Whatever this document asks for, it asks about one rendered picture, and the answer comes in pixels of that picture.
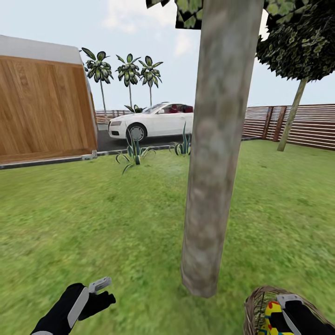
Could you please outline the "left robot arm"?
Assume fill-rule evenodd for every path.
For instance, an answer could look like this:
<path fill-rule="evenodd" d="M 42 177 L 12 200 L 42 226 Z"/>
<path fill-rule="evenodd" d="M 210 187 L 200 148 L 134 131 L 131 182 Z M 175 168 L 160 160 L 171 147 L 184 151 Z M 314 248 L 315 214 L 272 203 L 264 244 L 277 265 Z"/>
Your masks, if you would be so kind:
<path fill-rule="evenodd" d="M 89 289 L 79 284 L 68 287 L 31 335 L 68 335 L 77 319 L 82 321 L 115 303 L 114 295 L 109 295 L 107 291 L 97 295 L 98 290 L 111 283 L 110 277 L 104 277 L 90 283 Z"/>

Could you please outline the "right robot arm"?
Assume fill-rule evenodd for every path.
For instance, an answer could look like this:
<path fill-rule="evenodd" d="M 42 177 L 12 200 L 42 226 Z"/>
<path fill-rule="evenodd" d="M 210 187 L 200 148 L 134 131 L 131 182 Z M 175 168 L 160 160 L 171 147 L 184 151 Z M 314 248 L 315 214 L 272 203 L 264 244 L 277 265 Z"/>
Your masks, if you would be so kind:
<path fill-rule="evenodd" d="M 324 324 L 297 294 L 275 294 L 281 312 L 271 313 L 268 317 L 271 327 L 280 333 L 293 332 L 294 335 L 335 335 L 335 328 Z"/>

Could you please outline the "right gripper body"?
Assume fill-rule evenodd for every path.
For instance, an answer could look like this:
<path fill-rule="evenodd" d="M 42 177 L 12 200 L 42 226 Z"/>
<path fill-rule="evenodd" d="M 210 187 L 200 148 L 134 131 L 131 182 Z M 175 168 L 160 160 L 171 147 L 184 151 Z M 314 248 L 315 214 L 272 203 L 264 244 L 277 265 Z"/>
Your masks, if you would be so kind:
<path fill-rule="evenodd" d="M 292 330 L 286 323 L 282 312 L 273 312 L 271 313 L 271 317 L 273 318 L 275 322 L 275 328 L 277 328 L 278 332 L 280 333 L 291 332 L 292 333 Z"/>

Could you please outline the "wicker basket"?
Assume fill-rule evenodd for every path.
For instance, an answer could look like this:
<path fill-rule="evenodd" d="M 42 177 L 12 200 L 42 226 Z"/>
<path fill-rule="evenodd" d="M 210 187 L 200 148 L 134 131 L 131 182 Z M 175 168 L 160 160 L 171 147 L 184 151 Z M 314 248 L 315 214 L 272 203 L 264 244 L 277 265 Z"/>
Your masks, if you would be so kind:
<path fill-rule="evenodd" d="M 277 293 L 277 294 L 291 294 L 290 291 L 281 287 L 273 287 L 270 285 L 260 286 L 254 288 L 251 295 L 246 298 L 245 305 L 245 316 L 243 323 L 243 335 L 258 335 L 258 333 L 254 333 L 256 329 L 256 323 L 260 324 L 263 313 L 264 300 L 266 298 L 266 292 L 268 293 Z M 313 314 L 319 319 L 323 320 L 325 323 L 331 323 L 324 317 L 324 315 L 311 303 L 309 303 L 305 298 L 303 298 L 303 304 L 307 306 Z M 259 308 L 259 309 L 258 309 Z M 258 316 L 256 317 L 255 310 Z"/>

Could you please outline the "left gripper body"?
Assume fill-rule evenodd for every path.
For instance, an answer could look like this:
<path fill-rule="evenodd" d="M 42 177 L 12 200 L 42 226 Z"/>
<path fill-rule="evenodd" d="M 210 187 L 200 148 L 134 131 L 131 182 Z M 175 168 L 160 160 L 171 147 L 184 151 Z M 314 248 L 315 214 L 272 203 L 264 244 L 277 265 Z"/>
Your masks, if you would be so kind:
<path fill-rule="evenodd" d="M 83 315 L 80 314 L 78 317 L 78 320 L 82 321 L 108 308 L 109 307 L 109 296 L 108 295 L 109 294 L 107 291 L 99 295 L 93 294 L 94 302 L 93 302 L 91 309 L 86 314 L 83 314 Z"/>

